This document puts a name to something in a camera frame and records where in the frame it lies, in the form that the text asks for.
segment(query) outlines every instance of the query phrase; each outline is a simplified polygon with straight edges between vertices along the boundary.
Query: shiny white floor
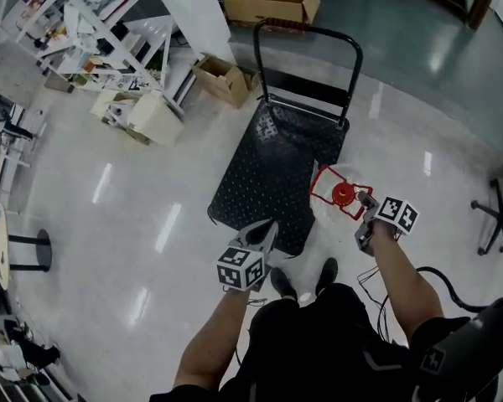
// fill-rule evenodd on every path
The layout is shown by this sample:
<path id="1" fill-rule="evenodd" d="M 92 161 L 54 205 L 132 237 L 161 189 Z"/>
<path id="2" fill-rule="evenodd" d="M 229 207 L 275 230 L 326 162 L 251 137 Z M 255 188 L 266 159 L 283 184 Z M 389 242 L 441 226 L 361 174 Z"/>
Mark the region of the shiny white floor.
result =
<path id="1" fill-rule="evenodd" d="M 343 85 L 347 76 L 287 53 L 266 52 L 265 60 L 331 84 Z M 89 114 L 92 95 L 49 94 L 55 101 L 44 137 L 13 190 L 10 208 L 22 206 L 23 214 L 9 221 L 23 235 L 46 228 L 54 264 L 49 274 L 17 272 L 13 294 L 23 304 L 21 317 L 59 344 L 63 369 L 87 400 L 147 400 L 170 388 L 185 345 L 222 296 L 213 262 L 235 231 L 212 224 L 206 209 L 259 91 L 240 110 L 192 92 L 174 148 L 145 147 L 103 126 Z M 444 113 L 365 76 L 349 119 L 340 162 L 358 167 L 379 200 L 406 198 L 421 212 L 414 233 L 401 240 L 413 263 L 439 268 L 468 303 L 503 296 L 499 243 L 485 257 L 476 254 L 492 223 L 469 207 L 474 198 L 494 201 L 487 181 L 503 157 Z M 356 276 L 374 263 L 357 251 L 354 231 L 347 224 L 332 234 L 316 224 L 304 254 L 276 255 L 275 265 L 303 295 L 313 292 L 324 259 L 334 255 L 338 281 L 357 286 Z M 12 247 L 19 262 L 34 260 L 30 247 Z M 443 284 L 429 280 L 446 314 L 463 314 Z M 367 287 L 384 296 L 380 278 Z M 356 290 L 374 322 L 375 307 Z M 276 298 L 269 283 L 260 296 Z M 254 312 L 249 307 L 246 323 Z M 402 342 L 389 317 L 392 336 Z M 246 345 L 243 328 L 242 353 Z"/>

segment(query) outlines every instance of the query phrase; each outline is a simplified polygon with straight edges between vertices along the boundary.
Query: round table base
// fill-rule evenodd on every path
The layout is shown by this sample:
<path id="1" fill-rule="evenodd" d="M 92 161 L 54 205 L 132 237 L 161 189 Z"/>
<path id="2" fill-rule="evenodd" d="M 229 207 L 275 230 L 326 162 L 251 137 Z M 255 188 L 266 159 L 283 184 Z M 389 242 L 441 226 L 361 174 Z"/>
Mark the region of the round table base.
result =
<path id="1" fill-rule="evenodd" d="M 49 233 L 44 229 L 40 229 L 37 238 L 48 241 L 48 244 L 45 245 L 35 245 L 35 255 L 38 263 L 44 267 L 42 271 L 49 272 L 52 266 L 52 244 L 50 243 Z"/>

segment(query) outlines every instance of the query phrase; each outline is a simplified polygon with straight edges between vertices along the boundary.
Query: flatbed cart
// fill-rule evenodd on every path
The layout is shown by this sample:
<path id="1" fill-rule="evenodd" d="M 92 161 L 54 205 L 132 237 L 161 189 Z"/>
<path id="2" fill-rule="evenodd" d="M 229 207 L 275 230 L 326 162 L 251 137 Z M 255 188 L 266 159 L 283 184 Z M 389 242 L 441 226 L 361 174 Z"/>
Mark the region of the flatbed cart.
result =
<path id="1" fill-rule="evenodd" d="M 259 32 L 265 26 L 323 34 L 352 45 L 356 59 L 348 90 L 265 69 L 259 44 Z M 256 24 L 253 48 L 263 96 L 207 214 L 237 230 L 258 220 L 275 219 L 279 232 L 274 247 L 288 255 L 300 255 L 314 223 L 309 186 L 315 162 L 319 167 L 337 163 L 350 127 L 346 113 L 363 53 L 346 34 L 274 18 Z M 335 115 L 287 100 L 268 92 L 268 85 L 339 106 L 342 112 Z"/>

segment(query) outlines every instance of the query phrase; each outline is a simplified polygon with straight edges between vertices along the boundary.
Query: cart handle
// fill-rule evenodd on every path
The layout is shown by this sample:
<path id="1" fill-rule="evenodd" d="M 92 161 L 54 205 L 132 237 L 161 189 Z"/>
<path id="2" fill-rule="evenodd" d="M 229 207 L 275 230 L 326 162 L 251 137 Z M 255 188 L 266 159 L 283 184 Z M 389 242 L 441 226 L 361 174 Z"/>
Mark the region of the cart handle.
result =
<path id="1" fill-rule="evenodd" d="M 268 101 L 268 89 L 267 89 L 267 81 L 265 79 L 265 71 L 264 66 L 262 64 L 261 50 L 259 49 L 259 31 L 264 26 L 273 26 L 273 27 L 281 27 L 287 29 L 293 29 L 298 31 L 310 31 L 311 33 L 323 34 L 324 36 L 330 36 L 334 39 L 339 39 L 347 42 L 354 48 L 355 51 L 355 64 L 354 69 L 352 71 L 352 76 L 350 78 L 349 89 L 347 91 L 347 101 L 346 106 L 343 107 L 343 111 L 341 112 L 341 118 L 339 121 L 339 126 L 346 118 L 346 113 L 349 110 L 350 101 L 352 100 L 352 95 L 354 94 L 355 84 L 358 81 L 358 76 L 360 75 L 361 64 L 363 62 L 363 52 L 361 51 L 361 47 L 354 41 L 351 36 L 343 33 L 338 33 L 337 31 L 328 30 L 326 28 L 314 27 L 313 25 L 308 25 L 306 23 L 299 23 L 296 21 L 288 21 L 287 19 L 279 19 L 279 18 L 266 18 L 262 21 L 259 21 L 253 27 L 253 50 L 255 53 L 255 58 L 257 61 L 257 68 L 259 69 L 259 75 L 261 79 L 261 87 L 262 93 L 264 94 L 265 101 Z"/>

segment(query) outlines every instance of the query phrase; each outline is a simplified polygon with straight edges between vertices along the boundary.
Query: black table leg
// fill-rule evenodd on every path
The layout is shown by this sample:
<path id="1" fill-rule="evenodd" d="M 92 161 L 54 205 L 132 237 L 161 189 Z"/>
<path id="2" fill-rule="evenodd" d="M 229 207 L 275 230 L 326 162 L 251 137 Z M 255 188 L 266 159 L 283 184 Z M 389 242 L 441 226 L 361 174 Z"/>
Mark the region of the black table leg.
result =
<path id="1" fill-rule="evenodd" d="M 18 265 L 11 264 L 9 266 L 11 271 L 44 271 L 47 272 L 49 270 L 48 267 L 42 265 Z"/>
<path id="2" fill-rule="evenodd" d="M 9 235 L 9 241 L 13 243 L 23 243 L 26 245 L 50 245 L 50 240 L 33 237 L 21 237 L 20 235 Z"/>
<path id="3" fill-rule="evenodd" d="M 40 229 L 37 237 L 21 237 L 19 235 L 9 235 L 9 241 L 13 243 L 24 243 L 35 245 L 35 255 L 39 265 L 10 265 L 12 271 L 44 271 L 49 272 L 52 265 L 52 244 L 50 243 L 49 233 Z"/>

